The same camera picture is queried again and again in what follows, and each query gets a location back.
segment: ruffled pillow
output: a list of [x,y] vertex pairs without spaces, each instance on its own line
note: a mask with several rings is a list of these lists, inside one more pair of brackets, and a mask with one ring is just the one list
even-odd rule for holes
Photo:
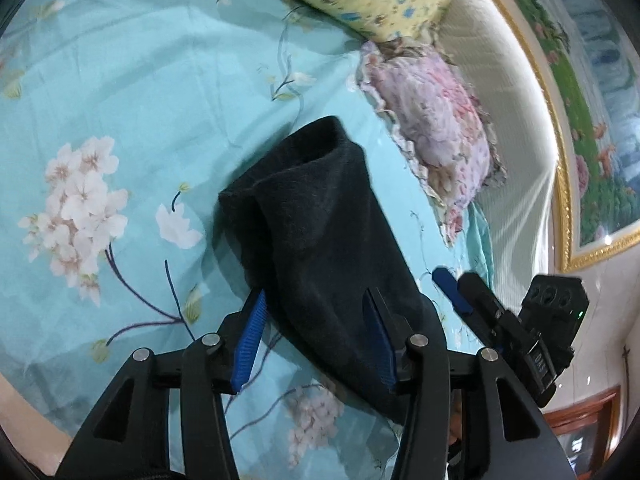
[[477,100],[434,48],[406,40],[382,48],[386,55],[371,42],[364,45],[361,86],[391,118],[392,137],[433,199],[444,241],[452,245],[463,211],[490,172],[504,176],[504,168],[492,158]]

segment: silver screw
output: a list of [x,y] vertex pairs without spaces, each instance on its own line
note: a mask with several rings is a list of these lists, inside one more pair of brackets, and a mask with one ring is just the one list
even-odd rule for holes
[[429,344],[429,338],[422,334],[413,334],[409,341],[414,346],[427,346]]
[[149,348],[138,348],[135,352],[133,352],[133,359],[134,361],[142,362],[149,359],[150,355],[151,352],[149,351]]
[[220,343],[220,336],[215,332],[210,332],[202,336],[202,344],[204,346],[215,346]]
[[493,348],[483,348],[480,355],[482,356],[482,359],[489,361],[490,363],[498,360],[498,352]]

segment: framed painting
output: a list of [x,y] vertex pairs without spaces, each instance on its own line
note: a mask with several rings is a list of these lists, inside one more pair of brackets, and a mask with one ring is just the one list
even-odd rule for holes
[[604,0],[494,0],[556,127],[562,272],[640,241],[640,56]]

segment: black cloth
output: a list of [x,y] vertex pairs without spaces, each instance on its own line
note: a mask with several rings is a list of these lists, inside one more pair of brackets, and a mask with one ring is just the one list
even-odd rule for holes
[[284,335],[377,411],[404,422],[406,400],[391,395],[369,365],[364,290],[379,288],[414,331],[431,332],[429,318],[440,342],[444,332],[370,187],[364,152],[338,119],[284,139],[220,193],[220,205],[248,281],[266,290]]

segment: pink flower in painting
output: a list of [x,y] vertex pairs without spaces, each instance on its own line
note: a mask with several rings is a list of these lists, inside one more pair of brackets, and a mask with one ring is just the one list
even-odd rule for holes
[[542,23],[536,22],[536,25],[534,25],[533,28],[536,31],[537,37],[539,37],[540,39],[545,37],[545,27],[542,25]]
[[575,156],[575,165],[578,169],[578,188],[580,190],[580,198],[582,198],[589,185],[589,168],[581,155]]
[[593,236],[593,239],[594,240],[601,240],[606,235],[607,235],[606,229],[602,225],[599,225],[598,228],[596,229],[596,234]]
[[549,64],[557,64],[560,61],[560,55],[558,54],[558,51],[552,50],[551,52],[549,52],[546,55],[546,60],[549,62]]

